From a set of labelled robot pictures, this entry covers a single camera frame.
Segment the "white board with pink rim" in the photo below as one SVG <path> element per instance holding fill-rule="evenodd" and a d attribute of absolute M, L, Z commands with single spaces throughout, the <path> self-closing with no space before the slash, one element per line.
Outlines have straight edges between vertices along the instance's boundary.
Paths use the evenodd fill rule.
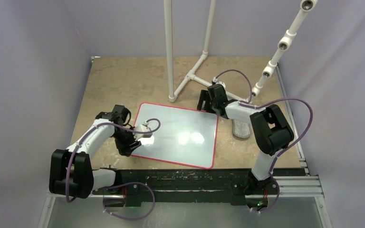
<path fill-rule="evenodd" d="M 140 139 L 141 146 L 132 156 L 211 169 L 216 152 L 218 116 L 198 110 L 142 103 L 135 125 L 157 118 L 160 128 L 150 138 Z"/>

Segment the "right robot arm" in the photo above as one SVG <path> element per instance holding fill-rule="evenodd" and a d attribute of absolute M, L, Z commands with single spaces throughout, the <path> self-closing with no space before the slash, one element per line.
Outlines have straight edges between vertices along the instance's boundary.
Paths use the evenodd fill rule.
<path fill-rule="evenodd" d="M 278 152 L 288 148 L 294 133 L 282 110 L 276 104 L 251 106 L 227 97 L 225 88 L 214 84 L 201 90 L 197 110 L 216 114 L 225 119 L 250 124 L 260 153 L 248 177 L 248 188 L 260 193 L 270 180 Z"/>

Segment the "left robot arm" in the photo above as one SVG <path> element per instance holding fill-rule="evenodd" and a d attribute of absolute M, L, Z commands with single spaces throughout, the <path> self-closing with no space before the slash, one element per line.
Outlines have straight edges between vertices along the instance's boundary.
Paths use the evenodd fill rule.
<path fill-rule="evenodd" d="M 131 112 L 123 105 L 115 105 L 110 112 L 100 112 L 87 132 L 66 149 L 56 149 L 51 156 L 49 191 L 85 199 L 92 191 L 105 188 L 110 194 L 118 194 L 123 187 L 116 171 L 111 168 L 94 170 L 91 158 L 109 138 L 114 138 L 122 156 L 130 156 L 141 143 L 130 125 Z"/>

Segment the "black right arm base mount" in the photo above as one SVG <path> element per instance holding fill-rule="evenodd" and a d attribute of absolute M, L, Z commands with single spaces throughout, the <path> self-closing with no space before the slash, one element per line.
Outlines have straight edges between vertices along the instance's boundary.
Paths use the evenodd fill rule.
<path fill-rule="evenodd" d="M 231 205 L 244 206 L 257 212 L 271 209 L 277 203 L 280 188 L 273 176 L 257 180 L 252 174 L 244 181 L 231 183 Z"/>

